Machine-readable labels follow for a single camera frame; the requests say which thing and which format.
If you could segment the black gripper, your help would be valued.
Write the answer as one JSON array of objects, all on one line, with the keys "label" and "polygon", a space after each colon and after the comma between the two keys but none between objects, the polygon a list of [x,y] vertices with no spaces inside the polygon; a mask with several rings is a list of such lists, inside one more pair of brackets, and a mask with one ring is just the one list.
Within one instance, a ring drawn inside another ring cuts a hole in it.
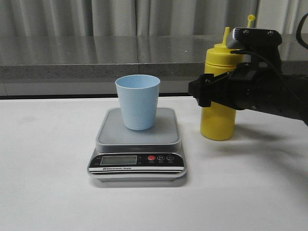
[{"label": "black gripper", "polygon": [[201,74],[188,85],[188,93],[200,107],[209,107],[211,102],[218,102],[228,94],[237,109],[254,111],[280,111],[282,109],[282,84],[274,70],[268,67],[241,63],[232,72],[214,75]]}]

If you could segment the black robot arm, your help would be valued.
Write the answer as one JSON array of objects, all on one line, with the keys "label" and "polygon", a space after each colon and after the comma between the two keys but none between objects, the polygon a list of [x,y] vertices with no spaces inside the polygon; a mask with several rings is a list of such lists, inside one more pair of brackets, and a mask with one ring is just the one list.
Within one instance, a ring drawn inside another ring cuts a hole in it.
[{"label": "black robot arm", "polygon": [[236,109],[308,122],[308,77],[281,74],[274,68],[240,63],[233,71],[202,74],[189,83],[188,93],[198,105],[212,102]]}]

